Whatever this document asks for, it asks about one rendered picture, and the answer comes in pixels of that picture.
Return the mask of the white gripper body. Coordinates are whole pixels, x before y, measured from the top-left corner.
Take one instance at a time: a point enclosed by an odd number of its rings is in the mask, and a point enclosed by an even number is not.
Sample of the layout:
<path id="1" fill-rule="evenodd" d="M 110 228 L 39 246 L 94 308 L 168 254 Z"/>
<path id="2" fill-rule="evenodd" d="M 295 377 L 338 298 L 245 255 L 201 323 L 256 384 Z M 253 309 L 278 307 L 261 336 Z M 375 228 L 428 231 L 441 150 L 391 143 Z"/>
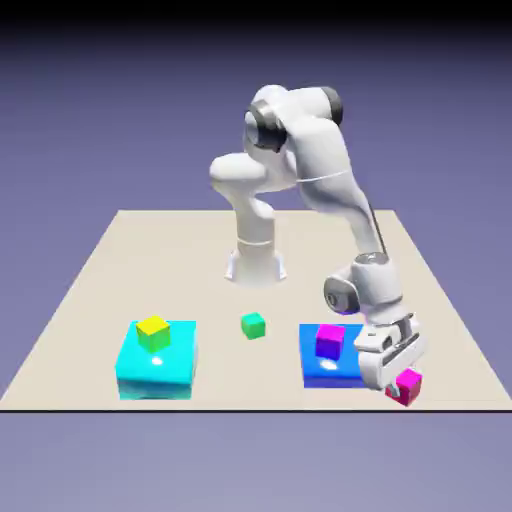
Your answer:
<path id="1" fill-rule="evenodd" d="M 383 353 L 360 351 L 358 362 L 362 380 L 367 388 L 381 391 L 414 366 L 424 352 L 425 337 L 419 333 Z"/>

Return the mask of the small yellow cube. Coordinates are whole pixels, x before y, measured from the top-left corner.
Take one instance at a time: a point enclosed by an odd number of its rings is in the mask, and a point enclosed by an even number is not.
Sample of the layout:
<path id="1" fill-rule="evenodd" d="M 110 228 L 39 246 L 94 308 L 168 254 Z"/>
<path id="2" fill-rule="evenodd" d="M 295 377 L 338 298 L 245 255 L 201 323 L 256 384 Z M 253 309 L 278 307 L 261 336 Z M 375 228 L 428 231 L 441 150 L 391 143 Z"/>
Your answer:
<path id="1" fill-rule="evenodd" d="M 171 343 L 170 324 L 153 315 L 135 324 L 139 345 L 149 353 L 163 350 Z"/>

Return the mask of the small green cube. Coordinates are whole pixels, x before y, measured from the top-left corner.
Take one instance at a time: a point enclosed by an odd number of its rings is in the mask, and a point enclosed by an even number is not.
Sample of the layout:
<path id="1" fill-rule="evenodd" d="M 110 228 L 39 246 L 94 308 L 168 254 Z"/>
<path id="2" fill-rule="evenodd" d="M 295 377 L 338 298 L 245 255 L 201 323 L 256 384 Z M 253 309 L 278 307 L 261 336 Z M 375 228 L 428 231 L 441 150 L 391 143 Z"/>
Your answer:
<path id="1" fill-rule="evenodd" d="M 253 340 L 265 336 L 266 323 L 260 313 L 253 312 L 241 317 L 241 329 L 249 340 Z"/>

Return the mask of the large cyan box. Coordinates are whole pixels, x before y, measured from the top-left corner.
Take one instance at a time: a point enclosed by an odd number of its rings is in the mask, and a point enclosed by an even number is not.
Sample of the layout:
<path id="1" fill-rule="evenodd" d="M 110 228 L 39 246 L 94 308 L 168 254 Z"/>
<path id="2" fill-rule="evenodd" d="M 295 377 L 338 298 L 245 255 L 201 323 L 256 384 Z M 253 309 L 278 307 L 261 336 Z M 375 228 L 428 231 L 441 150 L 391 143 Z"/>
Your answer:
<path id="1" fill-rule="evenodd" d="M 121 400 L 188 400 L 198 359 L 195 321 L 170 321 L 171 343 L 150 353 L 129 325 L 115 364 Z"/>

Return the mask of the small magenta cube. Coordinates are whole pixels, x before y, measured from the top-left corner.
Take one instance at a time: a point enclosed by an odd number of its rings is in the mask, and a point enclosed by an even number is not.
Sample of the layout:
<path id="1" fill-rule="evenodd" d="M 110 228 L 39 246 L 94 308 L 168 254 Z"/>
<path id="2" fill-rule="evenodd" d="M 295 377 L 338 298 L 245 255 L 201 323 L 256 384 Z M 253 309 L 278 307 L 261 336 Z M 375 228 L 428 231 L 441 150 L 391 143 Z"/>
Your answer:
<path id="1" fill-rule="evenodd" d="M 321 324 L 315 336 L 315 355 L 337 361 L 342 353 L 345 331 L 341 325 Z"/>

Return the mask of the small pink cube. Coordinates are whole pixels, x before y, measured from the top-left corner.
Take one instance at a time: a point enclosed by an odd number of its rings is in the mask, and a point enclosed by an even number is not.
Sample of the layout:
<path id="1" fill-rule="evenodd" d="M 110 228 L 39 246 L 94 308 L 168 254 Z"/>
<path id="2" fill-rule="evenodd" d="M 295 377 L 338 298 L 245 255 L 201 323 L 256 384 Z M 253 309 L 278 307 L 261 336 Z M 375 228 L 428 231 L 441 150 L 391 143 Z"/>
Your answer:
<path id="1" fill-rule="evenodd" d="M 420 372 L 414 369 L 406 369 L 396 379 L 399 395 L 394 396 L 389 388 L 385 390 L 385 395 L 399 404 L 408 407 L 419 395 L 422 380 L 423 376 Z"/>

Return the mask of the large blue box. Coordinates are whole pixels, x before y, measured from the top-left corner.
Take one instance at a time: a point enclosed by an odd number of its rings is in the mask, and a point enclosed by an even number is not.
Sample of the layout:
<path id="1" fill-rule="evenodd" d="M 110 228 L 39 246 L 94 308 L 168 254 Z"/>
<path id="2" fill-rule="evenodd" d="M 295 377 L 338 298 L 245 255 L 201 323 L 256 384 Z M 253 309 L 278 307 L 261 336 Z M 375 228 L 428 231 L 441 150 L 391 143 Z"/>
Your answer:
<path id="1" fill-rule="evenodd" d="M 316 355 L 316 333 L 319 324 L 299 325 L 299 351 L 305 388 L 365 388 L 360 374 L 358 352 L 354 347 L 362 324 L 340 324 L 345 329 L 343 347 L 338 360 Z"/>

